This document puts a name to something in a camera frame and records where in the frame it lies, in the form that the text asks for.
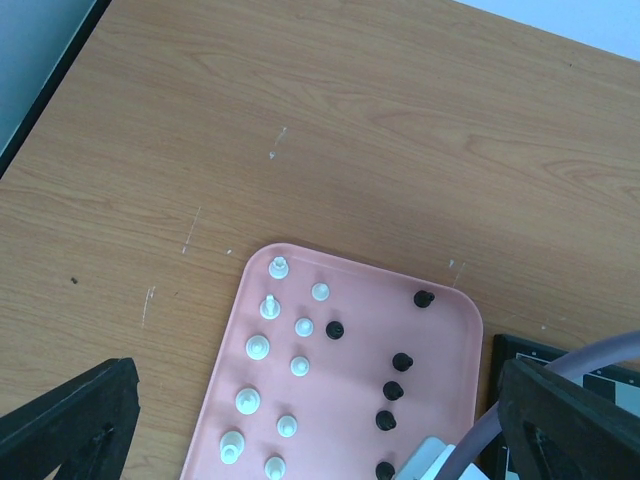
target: white wall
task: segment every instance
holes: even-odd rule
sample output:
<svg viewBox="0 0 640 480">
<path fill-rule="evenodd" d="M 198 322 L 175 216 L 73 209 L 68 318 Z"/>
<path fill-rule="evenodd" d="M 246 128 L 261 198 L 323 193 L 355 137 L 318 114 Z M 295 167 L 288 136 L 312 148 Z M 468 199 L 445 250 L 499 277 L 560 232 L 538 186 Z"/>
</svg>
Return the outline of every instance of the white wall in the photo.
<svg viewBox="0 0 640 480">
<path fill-rule="evenodd" d="M 640 0 L 457 0 L 640 61 Z"/>
<path fill-rule="evenodd" d="M 0 0 L 0 153 L 95 0 Z"/>
</svg>

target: scratch mark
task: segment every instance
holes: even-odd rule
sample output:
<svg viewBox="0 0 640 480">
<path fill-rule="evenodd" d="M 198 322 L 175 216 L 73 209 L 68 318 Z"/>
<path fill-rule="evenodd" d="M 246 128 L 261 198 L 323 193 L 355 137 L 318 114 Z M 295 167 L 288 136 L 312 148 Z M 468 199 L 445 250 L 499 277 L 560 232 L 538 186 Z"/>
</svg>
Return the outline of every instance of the scratch mark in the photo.
<svg viewBox="0 0 640 480">
<path fill-rule="evenodd" d="M 149 300 L 153 298 L 153 294 L 156 291 L 155 285 L 147 290 L 147 298 L 144 299 L 144 309 L 142 310 L 142 328 L 144 329 L 144 320 L 147 317 L 147 307 L 149 306 Z"/>
<path fill-rule="evenodd" d="M 460 278 L 460 274 L 462 273 L 462 270 L 464 270 L 464 267 L 465 267 L 466 264 L 467 264 L 467 262 L 462 262 L 462 266 L 460 267 L 460 270 L 458 270 L 458 274 L 456 275 L 456 278 L 453 281 L 452 287 L 455 288 L 456 283 L 458 283 L 458 278 Z"/>
<path fill-rule="evenodd" d="M 187 247 L 189 246 L 189 241 L 191 240 L 191 234 L 193 233 L 193 228 L 196 226 L 196 222 L 198 221 L 198 215 L 200 215 L 200 210 L 202 207 L 198 207 L 198 211 L 196 212 L 196 216 L 193 219 L 193 223 L 191 224 L 191 229 L 189 230 L 189 235 L 187 235 L 187 241 L 184 242 L 184 247 L 182 247 L 182 254 L 184 255 L 187 252 Z"/>
<path fill-rule="evenodd" d="M 280 132 L 280 135 L 276 137 L 276 141 L 273 142 L 274 147 L 277 147 L 278 143 L 280 143 L 280 141 L 284 139 L 284 137 L 287 135 L 287 130 L 288 130 L 287 127 L 282 127 L 282 132 Z"/>
</svg>

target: wooden table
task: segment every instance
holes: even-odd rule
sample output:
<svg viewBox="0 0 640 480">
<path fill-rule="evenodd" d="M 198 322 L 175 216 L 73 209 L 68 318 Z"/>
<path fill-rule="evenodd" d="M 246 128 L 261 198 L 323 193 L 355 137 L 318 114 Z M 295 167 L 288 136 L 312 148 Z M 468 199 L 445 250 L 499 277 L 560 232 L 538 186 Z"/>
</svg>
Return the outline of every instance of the wooden table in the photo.
<svg viewBox="0 0 640 480">
<path fill-rule="evenodd" d="M 463 290 L 487 347 L 638 328 L 639 131 L 638 63 L 449 1 L 114 0 L 0 183 L 0 411 L 132 356 L 124 477 L 177 477 L 276 241 Z"/>
</svg>

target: gray cable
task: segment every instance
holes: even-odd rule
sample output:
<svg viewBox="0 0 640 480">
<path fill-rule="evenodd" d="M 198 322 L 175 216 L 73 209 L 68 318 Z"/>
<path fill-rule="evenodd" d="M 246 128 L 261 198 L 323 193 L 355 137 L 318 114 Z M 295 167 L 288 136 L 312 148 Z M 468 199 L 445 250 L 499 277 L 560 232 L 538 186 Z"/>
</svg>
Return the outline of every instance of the gray cable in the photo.
<svg viewBox="0 0 640 480">
<path fill-rule="evenodd" d="M 567 353 L 546 368 L 575 379 L 599 368 L 640 357 L 640 330 L 607 338 Z M 502 431 L 496 402 L 460 441 L 435 480 L 458 480 L 471 462 Z"/>
</svg>

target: black peg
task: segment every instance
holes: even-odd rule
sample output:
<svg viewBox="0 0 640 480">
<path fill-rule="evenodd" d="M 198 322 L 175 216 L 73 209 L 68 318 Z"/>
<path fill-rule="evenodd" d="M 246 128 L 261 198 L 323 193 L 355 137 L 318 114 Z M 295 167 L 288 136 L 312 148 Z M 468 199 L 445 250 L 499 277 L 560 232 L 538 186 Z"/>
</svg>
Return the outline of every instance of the black peg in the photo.
<svg viewBox="0 0 640 480">
<path fill-rule="evenodd" d="M 398 382 L 391 381 L 384 384 L 384 387 L 382 387 L 382 393 L 387 400 L 391 400 L 393 402 L 404 395 L 404 390 Z"/>
<path fill-rule="evenodd" d="M 396 469 L 389 462 L 380 462 L 376 466 L 376 478 L 378 480 L 391 480 L 396 474 Z"/>
<path fill-rule="evenodd" d="M 436 296 L 433 293 L 420 290 L 413 296 L 413 303 L 416 307 L 427 308 L 435 299 Z"/>
<path fill-rule="evenodd" d="M 393 413 L 389 410 L 380 410 L 376 414 L 376 425 L 383 432 L 388 432 L 396 428 L 396 419 L 393 417 Z"/>
<path fill-rule="evenodd" d="M 399 372 L 406 372 L 413 365 L 413 358 L 406 353 L 396 353 L 393 356 L 393 368 Z"/>
<path fill-rule="evenodd" d="M 344 327 L 337 320 L 333 320 L 327 324 L 326 332 L 331 340 L 338 340 L 344 335 Z"/>
</svg>

